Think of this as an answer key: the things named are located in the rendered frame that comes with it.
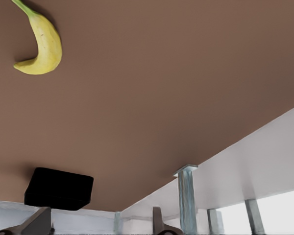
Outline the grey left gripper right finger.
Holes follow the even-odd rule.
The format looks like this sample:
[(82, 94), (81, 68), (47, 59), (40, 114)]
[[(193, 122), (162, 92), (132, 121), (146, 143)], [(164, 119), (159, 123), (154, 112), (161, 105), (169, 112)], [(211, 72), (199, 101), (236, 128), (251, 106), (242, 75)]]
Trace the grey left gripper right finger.
[(160, 207), (153, 207), (152, 209), (152, 230), (153, 235), (183, 235), (181, 229), (167, 225), (163, 222)]

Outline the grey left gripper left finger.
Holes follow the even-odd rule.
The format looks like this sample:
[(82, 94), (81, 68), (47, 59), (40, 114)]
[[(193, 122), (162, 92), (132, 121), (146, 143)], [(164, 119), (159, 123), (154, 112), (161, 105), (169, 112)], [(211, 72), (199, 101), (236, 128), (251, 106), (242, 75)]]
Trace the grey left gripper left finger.
[(22, 224), (0, 230), (0, 235), (49, 235), (51, 208), (41, 207)]

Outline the black rectangular box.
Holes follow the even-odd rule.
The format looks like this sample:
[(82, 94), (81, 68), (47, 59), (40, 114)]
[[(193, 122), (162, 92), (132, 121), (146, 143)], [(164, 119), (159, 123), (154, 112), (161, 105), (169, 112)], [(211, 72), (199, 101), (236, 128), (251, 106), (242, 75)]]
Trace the black rectangular box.
[(91, 202), (94, 178), (45, 167), (35, 168), (24, 204), (77, 211)]

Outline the yellow banana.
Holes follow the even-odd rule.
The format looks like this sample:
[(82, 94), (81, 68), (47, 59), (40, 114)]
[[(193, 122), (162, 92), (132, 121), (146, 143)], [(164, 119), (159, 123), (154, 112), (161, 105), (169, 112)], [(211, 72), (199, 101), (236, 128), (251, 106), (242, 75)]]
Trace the yellow banana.
[(27, 15), (38, 47), (35, 58), (17, 62), (13, 67), (29, 75), (42, 75), (55, 70), (62, 59), (62, 44), (56, 28), (45, 16), (21, 0), (11, 1)]

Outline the silver frame post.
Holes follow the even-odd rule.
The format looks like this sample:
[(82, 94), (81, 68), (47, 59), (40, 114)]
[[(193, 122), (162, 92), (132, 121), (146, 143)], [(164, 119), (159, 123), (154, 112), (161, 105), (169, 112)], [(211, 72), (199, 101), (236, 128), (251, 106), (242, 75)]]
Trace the silver frame post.
[(222, 214), (217, 209), (208, 209), (208, 226), (211, 235), (221, 235), (224, 233)]
[(193, 171), (197, 168), (198, 165), (187, 164), (173, 174), (178, 180), (181, 230), (188, 235), (197, 235), (196, 205), (193, 183)]
[(121, 220), (121, 212), (117, 211), (114, 214), (113, 233), (115, 235), (121, 235), (123, 230), (123, 222)]
[(246, 207), (252, 235), (264, 235), (265, 230), (262, 223), (257, 200), (256, 199), (245, 200), (245, 207)]

